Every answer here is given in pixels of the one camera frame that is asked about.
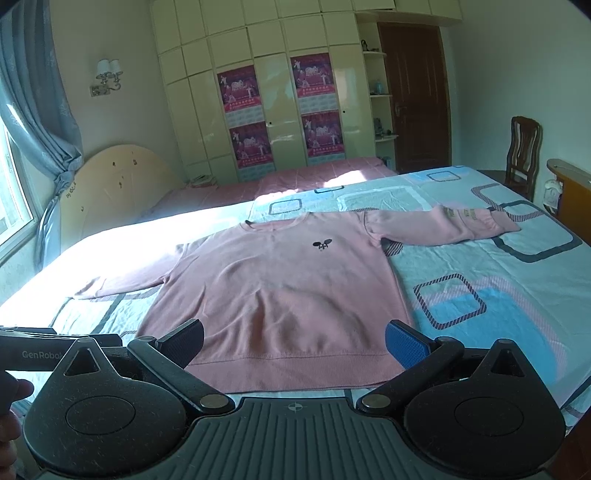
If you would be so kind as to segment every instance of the wooden headboard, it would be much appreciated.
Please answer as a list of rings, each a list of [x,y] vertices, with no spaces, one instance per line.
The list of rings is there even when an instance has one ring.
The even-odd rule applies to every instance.
[[[81,239],[129,225],[183,182],[152,151],[117,145],[96,154],[60,198],[61,252]]]

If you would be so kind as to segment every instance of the wall lamp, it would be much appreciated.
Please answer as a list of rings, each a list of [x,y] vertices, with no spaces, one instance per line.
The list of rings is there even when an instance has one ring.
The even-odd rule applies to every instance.
[[[111,90],[120,90],[121,83],[119,77],[123,75],[119,60],[101,60],[96,66],[96,78],[100,80],[100,85],[91,85],[90,96],[110,95]],[[109,86],[109,80],[113,79],[114,87]]]

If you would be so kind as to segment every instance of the pink bedspread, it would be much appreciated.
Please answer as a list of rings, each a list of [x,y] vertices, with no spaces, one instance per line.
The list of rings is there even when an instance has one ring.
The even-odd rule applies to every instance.
[[[379,158],[364,157],[270,173],[258,181],[225,186],[186,187],[168,192],[153,208],[142,215],[141,221],[248,202],[263,195],[283,196],[286,193],[351,185],[394,175],[397,173],[387,168]]]

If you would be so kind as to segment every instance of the window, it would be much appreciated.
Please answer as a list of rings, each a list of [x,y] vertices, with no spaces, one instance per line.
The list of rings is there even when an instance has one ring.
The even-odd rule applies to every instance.
[[[17,168],[8,131],[0,123],[0,264],[34,235],[37,215],[31,210],[24,172]]]

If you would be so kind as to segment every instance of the door handle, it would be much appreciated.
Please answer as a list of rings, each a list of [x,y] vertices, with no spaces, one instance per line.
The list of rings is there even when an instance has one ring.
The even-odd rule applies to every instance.
[[[400,105],[400,103],[399,103],[399,102],[396,102],[396,103],[394,104],[394,115],[396,115],[396,116],[400,116],[400,115],[402,114],[402,111],[403,111],[403,110],[406,110],[406,107],[405,107],[405,106],[403,106],[403,105]]]

